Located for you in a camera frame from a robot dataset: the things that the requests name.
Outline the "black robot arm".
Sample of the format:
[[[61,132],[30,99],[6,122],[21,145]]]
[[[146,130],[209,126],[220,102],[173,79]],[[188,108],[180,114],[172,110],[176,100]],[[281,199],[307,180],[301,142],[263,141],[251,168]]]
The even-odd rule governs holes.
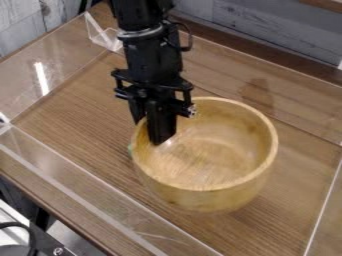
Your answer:
[[[109,0],[126,67],[112,71],[114,94],[128,101],[132,118],[146,122],[149,141],[158,145],[176,133],[176,118],[194,112],[193,85],[181,78],[178,23],[168,19],[172,0]]]

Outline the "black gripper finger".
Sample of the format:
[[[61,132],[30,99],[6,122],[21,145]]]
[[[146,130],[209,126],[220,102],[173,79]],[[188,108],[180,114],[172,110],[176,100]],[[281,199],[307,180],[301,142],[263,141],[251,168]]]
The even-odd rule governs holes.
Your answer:
[[[165,103],[149,100],[145,104],[149,141],[160,145],[176,132],[176,115]]]
[[[141,118],[145,116],[144,100],[141,98],[129,98],[128,106],[134,123],[138,123]]]

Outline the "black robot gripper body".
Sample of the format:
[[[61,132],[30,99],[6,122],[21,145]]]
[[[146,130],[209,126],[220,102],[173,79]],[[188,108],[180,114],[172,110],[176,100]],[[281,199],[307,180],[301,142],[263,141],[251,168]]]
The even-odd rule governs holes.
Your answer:
[[[189,117],[192,85],[180,73],[181,53],[190,50],[192,37],[182,46],[177,23],[154,23],[120,25],[117,38],[122,43],[126,68],[112,71],[116,97],[126,101],[141,98],[144,107],[149,100],[156,100],[166,104],[174,115]]]

